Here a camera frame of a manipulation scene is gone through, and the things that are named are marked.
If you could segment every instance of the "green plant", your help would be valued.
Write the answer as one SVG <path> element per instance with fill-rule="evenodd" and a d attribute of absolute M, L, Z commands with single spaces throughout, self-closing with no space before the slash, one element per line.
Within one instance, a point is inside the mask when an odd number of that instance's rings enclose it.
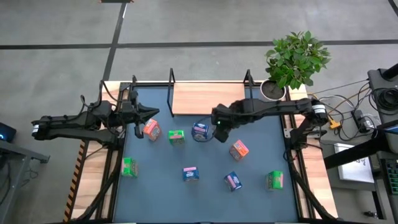
<path fill-rule="evenodd" d="M 291 89 L 300 88 L 301 84 L 313 85 L 311 75 L 326 68 L 331 60 L 330 54 L 323 43 L 311 36 L 310 31 L 291 32 L 286 38 L 274 40 L 274 49 L 266 53 L 271 75 L 270 80 L 276 81 L 279 88 L 288 85 Z"/>

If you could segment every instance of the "white paper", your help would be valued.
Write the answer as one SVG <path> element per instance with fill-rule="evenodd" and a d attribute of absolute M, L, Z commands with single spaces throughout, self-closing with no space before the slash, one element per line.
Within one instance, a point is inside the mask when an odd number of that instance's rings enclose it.
<path fill-rule="evenodd" d="M 335 153 L 344 151 L 351 147 L 354 146 L 336 143 Z M 340 180 L 352 180 L 359 182 L 374 183 L 372 169 L 368 157 L 339 166 L 338 174 Z"/>

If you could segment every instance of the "power adapter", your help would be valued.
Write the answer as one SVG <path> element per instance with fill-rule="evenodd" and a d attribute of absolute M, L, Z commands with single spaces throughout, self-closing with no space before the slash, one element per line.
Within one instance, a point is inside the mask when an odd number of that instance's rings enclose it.
<path fill-rule="evenodd" d="M 355 124 L 360 133 L 369 132 L 374 128 L 371 122 L 364 118 L 364 115 L 361 110 L 351 111 L 351 114 L 353 115 Z"/>

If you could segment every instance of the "cube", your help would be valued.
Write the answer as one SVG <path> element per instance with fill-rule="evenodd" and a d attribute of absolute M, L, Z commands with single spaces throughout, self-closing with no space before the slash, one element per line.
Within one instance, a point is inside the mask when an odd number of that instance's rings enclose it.
<path fill-rule="evenodd" d="M 232 157 L 234 157 L 235 160 L 240 161 L 246 154 L 249 153 L 249 149 L 247 149 L 241 140 L 238 140 L 231 146 L 229 153 Z"/>
<path fill-rule="evenodd" d="M 199 170 L 197 167 L 187 167 L 182 169 L 182 178 L 184 181 L 199 180 Z"/>
<path fill-rule="evenodd" d="M 232 171 L 230 174 L 224 177 L 224 181 L 228 185 L 231 192 L 234 190 L 238 190 L 242 187 L 242 183 L 239 180 L 238 176 L 235 174 L 235 171 Z"/>
<path fill-rule="evenodd" d="M 284 173 L 282 171 L 272 171 L 266 176 L 266 186 L 268 190 L 282 190 L 284 188 Z"/>
<path fill-rule="evenodd" d="M 148 120 L 147 124 L 144 127 L 144 134 L 148 135 L 150 140 L 156 141 L 161 133 L 162 130 L 160 129 L 159 123 L 154 119 Z"/>
<path fill-rule="evenodd" d="M 192 136 L 197 141 L 206 141 L 209 126 L 200 123 L 194 123 L 192 126 Z"/>
<path fill-rule="evenodd" d="M 183 144 L 185 142 L 183 130 L 169 131 L 169 141 L 172 145 Z"/>
<path fill-rule="evenodd" d="M 138 177 L 137 162 L 131 157 L 125 157 L 122 160 L 121 175 L 125 177 Z"/>

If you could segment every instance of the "gray floor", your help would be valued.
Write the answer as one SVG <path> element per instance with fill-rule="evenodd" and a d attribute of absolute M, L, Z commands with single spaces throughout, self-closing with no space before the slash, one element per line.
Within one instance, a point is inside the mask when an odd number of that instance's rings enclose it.
<path fill-rule="evenodd" d="M 107 44 L 120 6 L 95 0 L 0 0 L 0 45 Z M 387 0 L 138 0 L 127 6 L 119 42 L 271 41 L 307 29 L 321 40 L 398 39 L 398 17 Z M 363 80 L 368 70 L 398 62 L 398 45 L 328 48 L 333 60 L 328 70 L 314 75 L 315 85 L 308 91 Z M 131 75 L 166 80 L 170 67 L 178 80 L 240 80 L 248 68 L 256 80 L 262 80 L 268 76 L 267 49 L 118 49 L 110 80 L 130 80 Z M 40 175 L 22 188 L 11 223 L 62 220 L 78 141 L 34 141 L 30 122 L 45 114 L 77 113 L 80 94 L 94 101 L 108 53 L 108 49 L 0 50 L 0 121 L 17 129 L 16 144 L 51 155 L 47 165 L 32 163 Z M 319 96 L 351 96 L 361 85 Z M 336 105 L 338 100 L 326 102 Z M 376 115 L 367 101 L 361 109 Z M 345 124 L 348 134 L 355 132 L 352 125 Z M 324 138 L 336 139 L 331 133 Z M 362 216 L 363 211 L 374 210 L 370 192 L 333 189 L 333 196 L 345 220 L 391 223 Z"/>

